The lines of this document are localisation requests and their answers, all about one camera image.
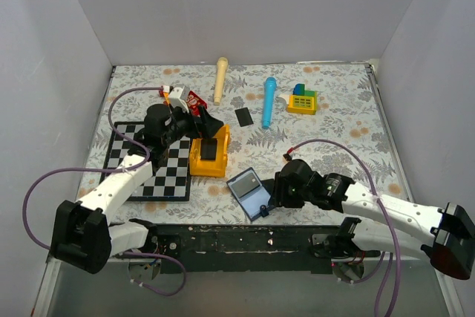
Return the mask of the black VIP card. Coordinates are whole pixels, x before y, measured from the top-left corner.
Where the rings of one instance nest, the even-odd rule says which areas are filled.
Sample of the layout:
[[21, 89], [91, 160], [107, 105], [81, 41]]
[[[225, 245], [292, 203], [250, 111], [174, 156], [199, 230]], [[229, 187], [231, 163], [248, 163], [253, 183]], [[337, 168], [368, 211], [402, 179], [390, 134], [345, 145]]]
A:
[[271, 195], [273, 193], [275, 180], [274, 179], [262, 180], [261, 183], [262, 183], [262, 186], [265, 188], [265, 190]]

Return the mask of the black credit card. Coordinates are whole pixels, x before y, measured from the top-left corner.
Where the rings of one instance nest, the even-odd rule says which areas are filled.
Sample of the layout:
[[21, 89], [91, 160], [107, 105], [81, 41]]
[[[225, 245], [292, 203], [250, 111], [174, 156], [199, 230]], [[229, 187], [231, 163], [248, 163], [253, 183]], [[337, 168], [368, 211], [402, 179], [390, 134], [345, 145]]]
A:
[[236, 109], [235, 115], [240, 127], [246, 127], [254, 123], [248, 108]]

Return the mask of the blue leather card holder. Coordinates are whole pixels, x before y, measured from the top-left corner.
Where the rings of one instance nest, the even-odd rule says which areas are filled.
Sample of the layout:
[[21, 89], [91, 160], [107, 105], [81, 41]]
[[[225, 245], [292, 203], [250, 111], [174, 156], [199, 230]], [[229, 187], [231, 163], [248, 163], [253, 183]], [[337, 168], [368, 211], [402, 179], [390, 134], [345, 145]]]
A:
[[[254, 189], [252, 192], [248, 193], [242, 198], [238, 198], [235, 193], [231, 189], [231, 184], [237, 180], [239, 176], [241, 176], [244, 172], [253, 171], [256, 178], [259, 180], [260, 187]], [[255, 170], [250, 167], [244, 171], [242, 171], [237, 176], [233, 177], [232, 179], [226, 182], [230, 192], [234, 199], [239, 203], [240, 207], [243, 209], [246, 216], [250, 219], [251, 222], [259, 219], [264, 218], [269, 215], [269, 213], [275, 208], [274, 205], [271, 204], [271, 195], [265, 190], [262, 186], [261, 180], [256, 174]]]

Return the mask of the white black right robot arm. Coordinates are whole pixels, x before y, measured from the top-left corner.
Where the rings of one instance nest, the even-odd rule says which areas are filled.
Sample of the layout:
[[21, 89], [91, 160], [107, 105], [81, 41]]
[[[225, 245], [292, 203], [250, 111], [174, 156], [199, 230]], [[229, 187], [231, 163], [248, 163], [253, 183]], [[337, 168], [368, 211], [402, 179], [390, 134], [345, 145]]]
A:
[[275, 175], [272, 197], [276, 206], [301, 208], [311, 203], [323, 210], [371, 219], [387, 225], [389, 237], [374, 226], [356, 224], [336, 236], [343, 255], [380, 250], [428, 258], [433, 268], [468, 280], [474, 266], [474, 222], [454, 203], [445, 208], [423, 206], [391, 196], [376, 197], [352, 178], [331, 173], [321, 176], [303, 160], [289, 161]]

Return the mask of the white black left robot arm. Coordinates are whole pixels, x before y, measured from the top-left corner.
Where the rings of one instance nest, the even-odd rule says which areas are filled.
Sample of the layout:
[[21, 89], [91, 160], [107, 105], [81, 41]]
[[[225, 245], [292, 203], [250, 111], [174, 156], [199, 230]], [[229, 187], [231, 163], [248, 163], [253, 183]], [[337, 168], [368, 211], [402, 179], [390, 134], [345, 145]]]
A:
[[143, 127], [131, 141], [122, 162], [93, 191], [56, 210], [50, 253], [89, 273], [99, 272], [111, 256], [137, 252], [151, 257], [158, 240], [152, 223], [132, 219], [113, 225], [111, 220], [132, 194], [166, 164], [168, 150], [183, 137], [211, 139], [223, 127], [203, 106], [197, 116], [164, 104], [150, 106]]

